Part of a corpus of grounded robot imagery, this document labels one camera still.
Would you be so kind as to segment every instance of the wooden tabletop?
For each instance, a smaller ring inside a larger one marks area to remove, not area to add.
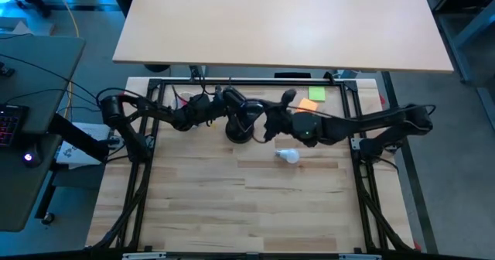
[[[129,78],[127,89],[145,94],[147,85],[148,78]],[[363,112],[380,111],[375,80],[358,80],[357,85]],[[249,98],[274,101],[287,89],[237,88]],[[199,86],[176,85],[176,89],[179,93],[201,91]],[[296,90],[294,105],[307,97],[307,87]],[[164,104],[174,104],[169,88]],[[326,102],[318,109],[343,116],[340,91],[328,87]],[[126,108],[128,114],[133,110]],[[219,118],[211,127],[201,125],[188,132],[160,123],[140,248],[152,245],[155,251],[197,252],[352,252],[355,247],[364,248],[347,140],[310,149],[279,135],[266,144],[237,145],[225,136],[225,123],[226,118]],[[260,119],[255,124],[260,139],[263,123]],[[133,125],[137,130],[139,121]],[[284,148],[298,149],[299,163],[290,165],[276,158],[275,150]],[[384,158],[393,161],[385,154]],[[130,169],[127,159],[107,164],[88,245],[100,241],[121,213]],[[375,164],[374,170],[384,216],[413,245],[396,170],[383,163]],[[131,219],[126,240],[132,231]]]
[[[113,60],[453,70],[426,0],[133,0]]]

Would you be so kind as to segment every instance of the sticky note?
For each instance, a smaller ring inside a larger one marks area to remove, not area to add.
[[[309,87],[309,99],[312,101],[325,101],[325,87]]]
[[[318,108],[318,104],[316,102],[314,102],[314,101],[310,101],[307,98],[303,98],[301,100],[301,102],[299,102],[299,105],[297,107],[299,107],[301,109],[296,110],[296,112],[304,112],[304,111],[306,111],[304,109],[309,109],[309,110],[316,111],[316,109]]]

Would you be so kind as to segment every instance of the white object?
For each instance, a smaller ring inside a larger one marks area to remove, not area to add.
[[[108,135],[110,134],[110,128],[106,125],[79,122],[74,122],[73,125],[78,127],[83,132],[86,132],[89,136],[96,140],[108,139]],[[65,141],[62,143],[62,147],[60,147],[56,162],[60,164],[68,164],[69,169],[75,169],[77,167],[88,165],[98,165],[101,163],[99,160],[88,156],[85,152]]]
[[[288,163],[294,164],[299,161],[299,152],[296,149],[283,149],[275,152],[276,156],[287,160]]]

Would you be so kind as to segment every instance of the gray floor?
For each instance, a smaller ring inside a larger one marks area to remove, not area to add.
[[[49,0],[59,4],[58,0]],[[114,4],[114,0],[69,0],[77,4],[95,2]],[[12,5],[0,5],[0,15],[25,15],[28,21],[42,21],[34,11],[22,12]],[[124,17],[120,12],[74,12],[80,34],[87,45],[76,70],[75,81],[89,91],[103,87],[124,87],[128,77],[155,76],[143,66],[114,64],[111,57],[117,44]],[[72,22],[65,11],[53,12],[55,36],[73,36]],[[495,35],[487,32],[469,48],[474,71],[493,72],[493,63],[478,60],[493,52]],[[272,77],[279,69],[211,67],[211,77]],[[311,70],[321,77],[324,70]],[[175,66],[174,77],[189,76],[186,66]],[[457,74],[392,73],[399,104],[411,102],[437,104],[432,116],[434,130],[425,137],[411,137],[419,179],[427,204],[439,251],[443,254],[495,258],[495,204],[493,194],[495,168],[490,153],[495,135],[486,119],[476,92],[459,82]],[[376,78],[386,97],[381,77]],[[86,105],[75,100],[75,106]],[[74,121],[101,122],[99,114],[74,110]],[[423,245],[411,191],[401,157],[397,156],[402,190],[415,240]],[[56,215],[51,226],[30,219],[20,233],[0,233],[0,255],[28,254],[82,248],[96,203],[97,191],[59,188],[49,210]]]

